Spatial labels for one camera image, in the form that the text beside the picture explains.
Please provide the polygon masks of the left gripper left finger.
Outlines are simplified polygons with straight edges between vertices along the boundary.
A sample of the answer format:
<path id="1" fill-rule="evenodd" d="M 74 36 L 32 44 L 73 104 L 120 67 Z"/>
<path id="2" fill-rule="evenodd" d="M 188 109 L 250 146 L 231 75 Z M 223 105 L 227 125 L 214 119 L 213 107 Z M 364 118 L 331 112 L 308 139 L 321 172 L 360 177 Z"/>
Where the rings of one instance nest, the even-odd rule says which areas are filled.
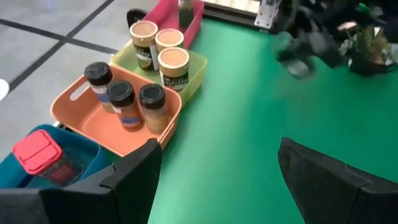
<path id="1" fill-rule="evenodd" d="M 64 189 L 0 189 L 0 224 L 147 224 L 159 183 L 155 139 Z"/>

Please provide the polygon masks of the tan spice jar black lid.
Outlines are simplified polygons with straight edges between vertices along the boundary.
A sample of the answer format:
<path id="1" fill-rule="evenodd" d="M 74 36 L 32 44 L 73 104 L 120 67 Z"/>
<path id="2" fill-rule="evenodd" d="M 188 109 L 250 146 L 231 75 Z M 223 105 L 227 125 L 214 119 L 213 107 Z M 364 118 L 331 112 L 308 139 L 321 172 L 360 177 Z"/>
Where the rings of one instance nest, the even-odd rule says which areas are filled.
<path id="1" fill-rule="evenodd" d="M 169 124 L 164 88 L 155 83 L 142 86 L 139 102 L 149 131 L 161 134 Z"/>

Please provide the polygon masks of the red spice jar black lid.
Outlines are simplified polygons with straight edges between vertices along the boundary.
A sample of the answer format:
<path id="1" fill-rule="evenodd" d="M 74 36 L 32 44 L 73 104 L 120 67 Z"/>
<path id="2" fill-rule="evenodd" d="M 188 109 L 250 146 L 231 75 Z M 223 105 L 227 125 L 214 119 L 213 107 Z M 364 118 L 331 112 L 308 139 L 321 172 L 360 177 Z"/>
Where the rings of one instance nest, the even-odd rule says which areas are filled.
<path id="1" fill-rule="evenodd" d="M 144 124 L 133 85 L 125 80 L 112 82 L 106 96 L 124 129 L 141 129 Z"/>

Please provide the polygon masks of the smoked paprika tin red lid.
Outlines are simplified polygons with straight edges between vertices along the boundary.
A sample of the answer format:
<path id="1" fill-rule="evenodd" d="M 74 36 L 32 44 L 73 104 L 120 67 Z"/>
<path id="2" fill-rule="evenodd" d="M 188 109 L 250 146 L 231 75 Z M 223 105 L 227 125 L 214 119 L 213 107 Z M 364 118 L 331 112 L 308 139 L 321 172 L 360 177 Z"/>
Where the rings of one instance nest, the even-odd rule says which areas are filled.
<path id="1" fill-rule="evenodd" d="M 44 129 L 38 129 L 17 142 L 12 152 L 30 175 L 64 187 L 81 176 L 83 165 Z"/>

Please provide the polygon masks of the pale spice jar black lid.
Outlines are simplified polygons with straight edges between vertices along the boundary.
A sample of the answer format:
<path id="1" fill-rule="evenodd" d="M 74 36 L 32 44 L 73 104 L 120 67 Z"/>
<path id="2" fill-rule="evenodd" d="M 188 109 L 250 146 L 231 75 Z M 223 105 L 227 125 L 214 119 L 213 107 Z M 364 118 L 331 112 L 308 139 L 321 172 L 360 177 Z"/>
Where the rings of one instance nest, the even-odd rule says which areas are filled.
<path id="1" fill-rule="evenodd" d="M 109 65 L 105 62 L 93 62 L 85 68 L 83 74 L 104 110 L 114 113 L 106 94 L 106 90 L 113 81 L 113 73 Z"/>

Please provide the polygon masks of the green herb glass jar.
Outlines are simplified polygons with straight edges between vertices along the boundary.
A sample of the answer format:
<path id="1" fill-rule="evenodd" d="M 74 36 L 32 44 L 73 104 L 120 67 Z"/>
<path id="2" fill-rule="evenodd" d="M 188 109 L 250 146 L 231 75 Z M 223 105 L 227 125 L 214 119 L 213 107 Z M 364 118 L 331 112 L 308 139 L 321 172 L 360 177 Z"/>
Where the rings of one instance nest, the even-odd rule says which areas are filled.
<path id="1" fill-rule="evenodd" d="M 193 0 L 179 0 L 178 1 L 178 22 L 179 29 L 185 32 L 194 17 Z"/>

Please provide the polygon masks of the cardboard tube spice can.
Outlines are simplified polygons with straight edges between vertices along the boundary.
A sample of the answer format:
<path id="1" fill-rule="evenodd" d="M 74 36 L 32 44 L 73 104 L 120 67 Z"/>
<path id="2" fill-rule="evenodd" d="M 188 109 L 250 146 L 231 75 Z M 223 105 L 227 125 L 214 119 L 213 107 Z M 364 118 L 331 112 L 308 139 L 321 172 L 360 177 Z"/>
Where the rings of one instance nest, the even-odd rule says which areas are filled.
<path id="1" fill-rule="evenodd" d="M 156 33 L 155 43 L 158 52 L 170 47 L 183 48 L 184 35 L 177 29 L 162 29 Z"/>
<path id="2" fill-rule="evenodd" d="M 165 48 L 158 61 L 162 84 L 174 91 L 183 90 L 189 83 L 189 53 L 180 47 Z"/>
<path id="3" fill-rule="evenodd" d="M 138 64 L 145 71 L 154 72 L 159 69 L 155 42 L 155 35 L 158 30 L 157 24 L 146 20 L 137 21 L 130 27 L 130 35 Z"/>

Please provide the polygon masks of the blue plastic bin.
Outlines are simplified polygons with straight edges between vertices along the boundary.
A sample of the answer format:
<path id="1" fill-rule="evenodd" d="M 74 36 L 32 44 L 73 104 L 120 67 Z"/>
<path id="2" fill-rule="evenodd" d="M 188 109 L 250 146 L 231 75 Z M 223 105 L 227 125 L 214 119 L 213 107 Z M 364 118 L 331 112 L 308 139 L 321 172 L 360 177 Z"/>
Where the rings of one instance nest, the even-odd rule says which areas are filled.
<path id="1" fill-rule="evenodd" d="M 84 167 L 80 179 L 104 169 L 111 164 L 106 157 L 106 149 L 98 143 L 66 129 L 57 128 L 49 124 L 41 124 L 31 131 L 43 129 L 73 157 L 78 159 Z M 25 172 L 13 153 L 0 162 L 0 189 L 10 188 L 33 188 L 46 189 L 56 188 L 53 183 L 41 178 L 35 177 Z"/>

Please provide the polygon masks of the orange plastic bin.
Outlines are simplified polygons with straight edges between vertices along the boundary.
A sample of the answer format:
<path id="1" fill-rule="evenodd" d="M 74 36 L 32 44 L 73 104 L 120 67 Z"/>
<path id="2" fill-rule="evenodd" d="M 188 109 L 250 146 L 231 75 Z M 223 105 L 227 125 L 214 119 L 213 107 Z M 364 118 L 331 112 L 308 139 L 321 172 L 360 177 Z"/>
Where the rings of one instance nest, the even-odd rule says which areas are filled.
<path id="1" fill-rule="evenodd" d="M 123 128 L 116 113 L 105 111 L 89 86 L 76 99 L 71 99 L 72 93 L 85 82 L 85 76 L 80 76 L 54 100 L 50 109 L 54 119 L 121 157 L 152 138 L 159 142 L 161 148 L 166 147 L 176 131 L 182 109 L 182 99 L 176 91 L 165 89 L 169 123 L 162 133 L 154 134 L 146 124 L 131 131 Z"/>

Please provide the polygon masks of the green table mat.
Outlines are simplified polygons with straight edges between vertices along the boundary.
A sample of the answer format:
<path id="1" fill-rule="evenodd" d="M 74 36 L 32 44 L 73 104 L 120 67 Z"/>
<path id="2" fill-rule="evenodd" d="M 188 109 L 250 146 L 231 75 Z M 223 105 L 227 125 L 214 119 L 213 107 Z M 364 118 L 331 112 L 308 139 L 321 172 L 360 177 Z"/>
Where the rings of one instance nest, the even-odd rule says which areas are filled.
<path id="1" fill-rule="evenodd" d="M 277 161 L 284 137 L 398 182 L 398 73 L 317 61 L 298 80 L 273 36 L 209 19 L 191 48 L 208 66 L 165 148 L 149 224 L 303 224 Z"/>

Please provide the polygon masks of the yellow plastic bin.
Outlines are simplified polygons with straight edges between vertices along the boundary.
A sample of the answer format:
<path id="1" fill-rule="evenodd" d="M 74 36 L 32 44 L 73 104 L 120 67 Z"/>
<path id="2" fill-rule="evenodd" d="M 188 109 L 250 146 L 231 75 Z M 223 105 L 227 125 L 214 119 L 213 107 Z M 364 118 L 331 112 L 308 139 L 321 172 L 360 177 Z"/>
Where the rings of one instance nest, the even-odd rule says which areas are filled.
<path id="1" fill-rule="evenodd" d="M 183 90 L 179 92 L 179 95 L 182 99 L 182 108 L 187 104 L 187 102 L 189 102 L 189 100 L 201 86 L 207 68 L 207 59 L 204 55 L 198 54 L 191 50 L 188 50 L 187 52 L 190 55 L 190 67 L 188 71 L 189 83 Z M 119 51 L 111 57 L 110 64 L 118 65 L 139 76 L 161 84 L 159 72 L 148 72 L 138 66 L 132 40 L 128 41 L 123 48 L 119 49 Z"/>

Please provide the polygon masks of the pink plastic bin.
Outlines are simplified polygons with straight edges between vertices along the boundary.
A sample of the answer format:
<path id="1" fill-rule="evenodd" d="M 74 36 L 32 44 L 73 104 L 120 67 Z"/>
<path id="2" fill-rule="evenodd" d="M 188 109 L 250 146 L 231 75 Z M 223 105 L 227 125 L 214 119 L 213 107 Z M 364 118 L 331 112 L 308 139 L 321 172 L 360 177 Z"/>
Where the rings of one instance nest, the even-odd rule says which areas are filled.
<path id="1" fill-rule="evenodd" d="M 201 28 L 203 13 L 204 2 L 201 0 L 194 0 L 193 20 L 183 33 L 185 39 L 184 47 L 186 49 L 190 47 Z M 157 5 L 146 14 L 144 20 L 154 22 L 159 29 L 178 29 L 178 0 L 159 0 Z"/>

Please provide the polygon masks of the grey tower fan white base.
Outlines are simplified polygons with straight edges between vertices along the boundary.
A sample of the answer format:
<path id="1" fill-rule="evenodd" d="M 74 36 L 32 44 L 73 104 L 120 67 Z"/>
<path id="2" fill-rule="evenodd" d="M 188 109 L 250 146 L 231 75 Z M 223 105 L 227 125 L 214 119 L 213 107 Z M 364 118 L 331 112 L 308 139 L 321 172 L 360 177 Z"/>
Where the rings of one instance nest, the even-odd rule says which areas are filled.
<path id="1" fill-rule="evenodd" d="M 4 79 L 0 78 L 0 101 L 5 99 L 5 97 L 9 94 L 9 92 L 10 92 L 9 83 Z"/>

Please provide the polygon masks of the black aluminium table frame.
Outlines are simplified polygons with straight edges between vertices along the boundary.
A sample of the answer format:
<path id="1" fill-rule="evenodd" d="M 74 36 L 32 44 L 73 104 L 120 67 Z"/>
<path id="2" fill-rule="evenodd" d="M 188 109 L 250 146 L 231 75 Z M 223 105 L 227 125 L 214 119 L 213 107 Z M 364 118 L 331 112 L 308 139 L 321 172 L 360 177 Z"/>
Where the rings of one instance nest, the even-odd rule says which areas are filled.
<path id="1" fill-rule="evenodd" d="M 266 33 L 271 30 L 260 29 L 254 25 L 261 0 L 202 0 L 204 2 L 204 17 L 217 21 L 247 27 Z"/>

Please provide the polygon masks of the small black mount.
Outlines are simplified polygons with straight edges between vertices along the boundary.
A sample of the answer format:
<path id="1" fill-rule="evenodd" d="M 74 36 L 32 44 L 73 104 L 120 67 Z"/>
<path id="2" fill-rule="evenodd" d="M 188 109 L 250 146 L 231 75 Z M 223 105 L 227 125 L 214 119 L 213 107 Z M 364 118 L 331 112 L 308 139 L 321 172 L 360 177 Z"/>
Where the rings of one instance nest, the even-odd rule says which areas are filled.
<path id="1" fill-rule="evenodd" d="M 130 9 L 126 13 L 127 27 L 130 28 L 137 21 L 143 20 L 147 11 L 143 9 Z"/>

